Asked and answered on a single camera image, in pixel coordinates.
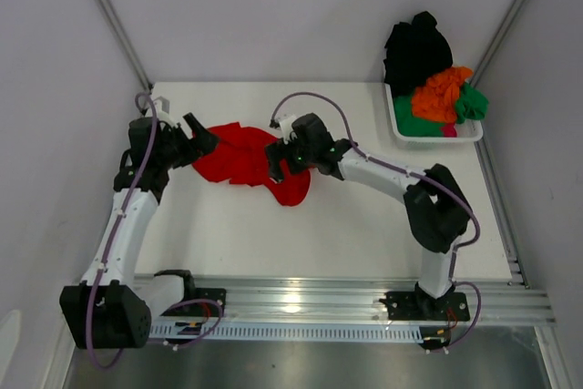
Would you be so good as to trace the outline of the red t shirt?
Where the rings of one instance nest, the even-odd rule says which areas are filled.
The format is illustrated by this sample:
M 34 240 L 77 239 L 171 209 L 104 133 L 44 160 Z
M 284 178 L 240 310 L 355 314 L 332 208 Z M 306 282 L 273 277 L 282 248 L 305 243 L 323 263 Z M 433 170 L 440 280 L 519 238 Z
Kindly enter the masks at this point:
M 211 127 L 210 132 L 220 139 L 218 146 L 211 154 L 192 164 L 205 180 L 263 186 L 286 207 L 297 206 L 306 198 L 311 185 L 308 170 L 293 175 L 283 161 L 283 182 L 276 183 L 270 178 L 265 147 L 276 140 L 272 134 L 255 127 L 243 127 L 238 122 Z

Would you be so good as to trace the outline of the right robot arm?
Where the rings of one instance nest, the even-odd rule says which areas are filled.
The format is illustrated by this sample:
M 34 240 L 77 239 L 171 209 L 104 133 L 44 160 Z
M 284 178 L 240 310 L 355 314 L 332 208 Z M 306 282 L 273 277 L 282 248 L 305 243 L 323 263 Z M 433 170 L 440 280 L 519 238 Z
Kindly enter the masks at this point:
M 422 250 L 421 276 L 414 287 L 415 306 L 426 319 L 436 319 L 455 291 L 455 245 L 472 219 L 467 200 L 450 170 L 440 164 L 411 168 L 366 154 L 348 138 L 335 140 L 322 120 L 309 113 L 274 118 L 271 128 L 282 137 L 265 148 L 269 177 L 285 181 L 307 169 L 341 181 L 375 189 L 404 205 L 410 231 Z

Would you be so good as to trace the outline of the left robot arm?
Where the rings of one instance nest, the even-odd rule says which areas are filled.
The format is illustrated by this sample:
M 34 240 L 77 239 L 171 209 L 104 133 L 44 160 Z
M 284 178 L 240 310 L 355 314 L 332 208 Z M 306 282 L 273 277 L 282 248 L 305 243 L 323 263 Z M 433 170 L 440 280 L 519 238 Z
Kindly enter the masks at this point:
M 79 284 L 63 288 L 61 311 L 76 347 L 135 349 L 149 338 L 152 322 L 174 312 L 219 316 L 223 307 L 197 291 L 188 270 L 163 270 L 137 291 L 134 277 L 148 225 L 159 208 L 169 173 L 209 155 L 217 136 L 190 113 L 175 122 L 166 112 L 130 122 L 129 147 L 114 178 L 109 220 L 93 261 Z

